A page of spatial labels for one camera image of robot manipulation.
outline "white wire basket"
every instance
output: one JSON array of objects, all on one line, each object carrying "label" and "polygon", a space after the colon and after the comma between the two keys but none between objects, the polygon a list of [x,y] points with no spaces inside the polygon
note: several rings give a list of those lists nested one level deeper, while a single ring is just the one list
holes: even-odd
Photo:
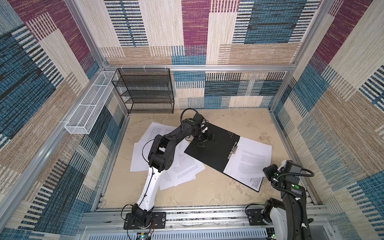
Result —
[{"label": "white wire basket", "polygon": [[70,134],[89,134],[110,95],[115,72],[103,71],[65,124]]}]

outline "black folder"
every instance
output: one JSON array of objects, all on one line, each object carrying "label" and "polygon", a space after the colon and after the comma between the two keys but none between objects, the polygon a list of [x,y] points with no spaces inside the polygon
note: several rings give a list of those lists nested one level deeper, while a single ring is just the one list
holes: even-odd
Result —
[{"label": "black folder", "polygon": [[231,156],[234,148],[237,146],[237,143],[239,142],[240,136],[233,132],[222,129],[221,127],[213,125],[211,123],[208,123],[208,131],[209,131],[209,134],[214,135],[215,142],[206,141],[203,143],[204,147],[196,146],[194,143],[191,143],[189,144],[189,146],[184,152],[189,156],[194,157],[197,160],[201,161],[202,163],[205,163],[206,165],[225,174],[224,169],[228,164],[229,157]]}]

